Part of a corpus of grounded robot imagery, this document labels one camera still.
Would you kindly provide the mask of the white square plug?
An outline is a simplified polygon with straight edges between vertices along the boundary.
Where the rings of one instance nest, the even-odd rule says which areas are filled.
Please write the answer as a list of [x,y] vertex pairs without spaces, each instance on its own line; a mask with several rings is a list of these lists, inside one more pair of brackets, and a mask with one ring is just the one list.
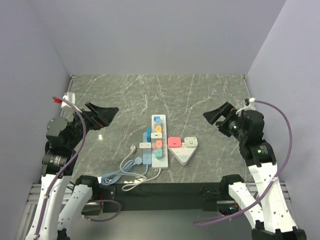
[[198,139],[195,136],[189,136],[184,138],[184,145],[186,148],[197,148]]

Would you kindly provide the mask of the white triangular socket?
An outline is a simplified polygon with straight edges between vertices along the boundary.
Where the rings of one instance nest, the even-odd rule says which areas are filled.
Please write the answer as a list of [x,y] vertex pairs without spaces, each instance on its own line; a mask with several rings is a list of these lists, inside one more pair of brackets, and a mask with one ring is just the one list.
[[180,147],[168,147],[168,150],[182,166],[185,166],[194,155],[197,148],[197,144],[189,145],[182,142]]

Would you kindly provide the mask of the pink square plug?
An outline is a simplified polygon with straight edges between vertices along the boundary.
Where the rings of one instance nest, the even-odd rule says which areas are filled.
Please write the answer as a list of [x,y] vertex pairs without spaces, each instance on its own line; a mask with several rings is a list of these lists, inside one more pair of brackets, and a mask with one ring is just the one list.
[[182,145],[181,138],[178,136],[171,136],[167,140],[167,145],[169,148],[180,148]]

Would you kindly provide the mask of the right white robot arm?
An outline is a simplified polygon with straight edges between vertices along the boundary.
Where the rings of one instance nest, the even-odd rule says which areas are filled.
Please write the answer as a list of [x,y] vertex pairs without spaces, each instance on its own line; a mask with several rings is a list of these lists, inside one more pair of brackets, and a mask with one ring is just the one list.
[[253,240],[305,240],[307,235],[294,221],[279,180],[285,165],[278,167],[274,150],[264,139],[264,115],[256,110],[255,103],[254,98],[246,99],[244,106],[236,109],[226,102],[203,116],[223,135],[238,140],[240,154],[259,197],[255,198],[249,192],[239,175],[224,176],[219,193],[226,200],[233,199],[239,211],[217,219],[208,217],[194,225],[207,226],[245,215],[251,225]]

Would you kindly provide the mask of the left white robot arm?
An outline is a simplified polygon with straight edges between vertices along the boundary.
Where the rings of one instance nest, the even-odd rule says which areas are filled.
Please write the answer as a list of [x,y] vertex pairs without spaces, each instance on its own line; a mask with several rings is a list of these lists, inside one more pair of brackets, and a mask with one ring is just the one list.
[[82,175],[71,191],[71,197],[63,205],[65,191],[72,178],[79,151],[89,131],[108,127],[119,111],[118,107],[99,107],[90,102],[87,110],[74,105],[73,119],[63,116],[51,119],[47,124],[45,153],[42,158],[41,188],[37,207],[27,240],[68,240],[71,226],[82,217],[87,203],[103,205],[103,192],[96,176]]

